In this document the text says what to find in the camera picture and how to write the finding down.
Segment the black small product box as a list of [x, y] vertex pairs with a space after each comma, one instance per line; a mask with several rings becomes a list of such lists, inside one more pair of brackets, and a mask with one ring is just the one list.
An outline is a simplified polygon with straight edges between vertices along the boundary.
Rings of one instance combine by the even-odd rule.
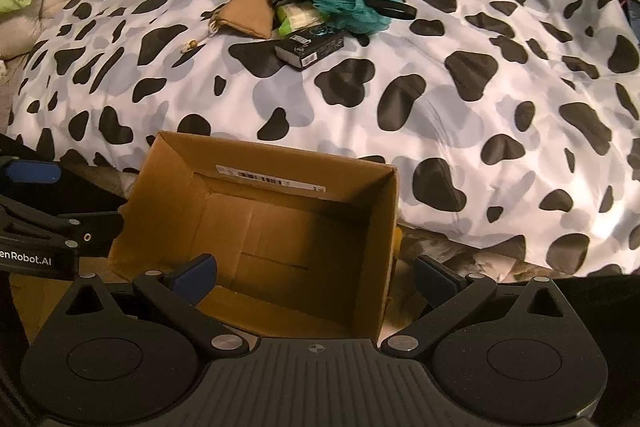
[[273, 51], [281, 61], [304, 70], [340, 50], [344, 37], [344, 31], [322, 24], [289, 34], [274, 46]]

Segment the tan drawstring pouch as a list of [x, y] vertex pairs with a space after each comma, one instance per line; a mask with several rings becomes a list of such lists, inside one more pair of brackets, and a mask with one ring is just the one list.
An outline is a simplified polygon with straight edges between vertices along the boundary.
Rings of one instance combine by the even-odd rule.
[[249, 37], [269, 39], [273, 17], [270, 0], [230, 0], [214, 11], [208, 29], [214, 34], [220, 28], [229, 27]]

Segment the black headband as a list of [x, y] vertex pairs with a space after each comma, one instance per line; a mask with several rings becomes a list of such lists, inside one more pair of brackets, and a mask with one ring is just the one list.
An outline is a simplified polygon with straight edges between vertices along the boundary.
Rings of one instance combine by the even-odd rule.
[[362, 0], [363, 4], [378, 15], [395, 20], [414, 20], [416, 8], [404, 2], [392, 0]]

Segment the cow print blanket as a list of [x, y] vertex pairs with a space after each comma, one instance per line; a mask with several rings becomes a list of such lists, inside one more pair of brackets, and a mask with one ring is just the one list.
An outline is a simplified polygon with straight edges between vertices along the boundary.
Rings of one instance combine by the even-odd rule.
[[136, 172], [162, 131], [394, 165], [409, 227], [575, 277], [639, 270], [639, 45], [617, 0], [404, 0], [304, 70], [229, 0], [70, 0], [12, 138]]

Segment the cardboard box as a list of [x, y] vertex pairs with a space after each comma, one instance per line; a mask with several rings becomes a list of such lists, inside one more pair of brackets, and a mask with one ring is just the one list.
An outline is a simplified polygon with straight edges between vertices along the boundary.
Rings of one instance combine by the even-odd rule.
[[122, 208], [108, 263], [125, 279], [202, 254], [202, 312], [259, 336], [380, 335], [398, 174], [387, 164], [162, 132]]

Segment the green wet wipes pack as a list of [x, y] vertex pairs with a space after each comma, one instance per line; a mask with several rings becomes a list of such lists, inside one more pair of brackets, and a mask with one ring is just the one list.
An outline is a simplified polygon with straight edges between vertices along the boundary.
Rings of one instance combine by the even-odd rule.
[[276, 7], [276, 15], [280, 23], [278, 33], [281, 37], [324, 22], [324, 17], [310, 1], [280, 2]]

